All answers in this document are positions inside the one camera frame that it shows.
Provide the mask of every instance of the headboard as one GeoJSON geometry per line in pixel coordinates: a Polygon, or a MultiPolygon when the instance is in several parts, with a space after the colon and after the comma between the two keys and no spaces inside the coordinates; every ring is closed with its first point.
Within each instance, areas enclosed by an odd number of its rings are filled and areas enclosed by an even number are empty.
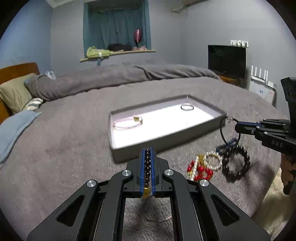
{"type": "MultiPolygon", "coordinates": [[[[36,63],[18,64],[0,69],[0,84],[30,73],[40,74],[36,63]]],[[[11,115],[11,110],[0,98],[0,124],[11,115]]]]}

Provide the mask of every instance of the white plastic bag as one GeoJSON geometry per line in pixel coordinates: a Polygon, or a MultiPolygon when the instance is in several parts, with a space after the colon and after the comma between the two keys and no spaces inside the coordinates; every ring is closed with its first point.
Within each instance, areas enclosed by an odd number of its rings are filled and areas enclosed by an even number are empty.
{"type": "Polygon", "coordinates": [[[52,71],[47,71],[46,72],[46,76],[48,78],[51,78],[52,80],[55,80],[56,79],[56,77],[55,77],[55,75],[54,75],[54,73],[52,71]]]}

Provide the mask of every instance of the television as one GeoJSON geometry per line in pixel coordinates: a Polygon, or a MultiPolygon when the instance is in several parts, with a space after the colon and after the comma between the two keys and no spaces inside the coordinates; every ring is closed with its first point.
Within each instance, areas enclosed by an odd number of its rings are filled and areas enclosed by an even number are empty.
{"type": "Polygon", "coordinates": [[[229,78],[244,78],[246,72],[246,48],[208,45],[208,68],[229,78]]]}

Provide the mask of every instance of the silver bolt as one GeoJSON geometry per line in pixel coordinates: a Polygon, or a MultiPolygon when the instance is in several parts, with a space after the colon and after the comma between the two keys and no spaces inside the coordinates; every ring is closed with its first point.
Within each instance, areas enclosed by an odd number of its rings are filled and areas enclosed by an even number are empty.
{"type": "Polygon", "coordinates": [[[88,187],[94,187],[96,185],[96,181],[95,180],[89,180],[86,184],[88,187]]]}
{"type": "Polygon", "coordinates": [[[203,187],[207,187],[209,185],[209,182],[207,180],[200,180],[200,185],[202,185],[203,187]]]}
{"type": "Polygon", "coordinates": [[[166,174],[167,176],[171,176],[171,175],[174,174],[174,171],[171,170],[171,169],[166,169],[166,170],[165,170],[165,174],[166,174]]]}
{"type": "Polygon", "coordinates": [[[124,170],[124,171],[122,171],[121,174],[122,174],[123,176],[128,177],[128,176],[131,174],[131,171],[130,171],[130,170],[124,170]]]}

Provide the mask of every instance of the red balloon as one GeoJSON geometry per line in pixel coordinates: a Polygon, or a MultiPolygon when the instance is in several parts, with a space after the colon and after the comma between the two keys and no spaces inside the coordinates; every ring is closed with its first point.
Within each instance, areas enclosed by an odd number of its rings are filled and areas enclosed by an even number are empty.
{"type": "Polygon", "coordinates": [[[133,33],[133,38],[134,40],[139,43],[141,42],[141,39],[142,39],[142,32],[140,29],[137,29],[134,33],[133,33]]]}

